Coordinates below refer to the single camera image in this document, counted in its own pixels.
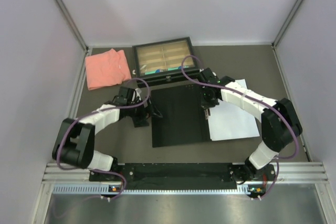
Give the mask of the white paper sheet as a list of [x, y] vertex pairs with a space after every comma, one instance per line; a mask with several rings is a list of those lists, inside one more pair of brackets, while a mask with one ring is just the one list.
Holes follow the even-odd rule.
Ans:
[[254, 116], [225, 101], [209, 109], [208, 126], [211, 141], [260, 136]]

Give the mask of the black ring binder folder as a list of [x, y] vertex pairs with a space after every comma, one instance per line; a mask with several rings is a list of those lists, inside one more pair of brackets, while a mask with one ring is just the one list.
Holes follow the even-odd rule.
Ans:
[[201, 107], [201, 87], [187, 84], [153, 90], [153, 104], [162, 114], [152, 118], [152, 147], [209, 142], [209, 126]]

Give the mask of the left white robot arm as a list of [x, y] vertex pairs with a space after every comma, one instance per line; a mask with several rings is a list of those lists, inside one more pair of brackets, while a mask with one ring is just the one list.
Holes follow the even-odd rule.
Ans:
[[139, 89], [121, 87], [113, 100], [104, 103], [87, 116], [62, 121], [52, 158], [75, 168], [101, 170], [107, 180], [119, 174], [115, 157], [94, 149], [95, 136], [107, 126], [125, 117], [132, 119], [134, 127], [148, 126], [148, 118], [161, 118], [162, 114], [153, 104], [150, 95], [143, 101]]

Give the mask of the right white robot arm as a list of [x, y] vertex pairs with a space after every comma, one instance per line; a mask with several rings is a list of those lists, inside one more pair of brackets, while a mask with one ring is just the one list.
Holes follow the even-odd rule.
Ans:
[[275, 100], [255, 93], [230, 77], [218, 78], [210, 68], [200, 71], [202, 106], [205, 109], [228, 102], [246, 111], [261, 123], [262, 141], [243, 165], [243, 180], [256, 180], [264, 168], [290, 143], [298, 145], [303, 129], [292, 102]]

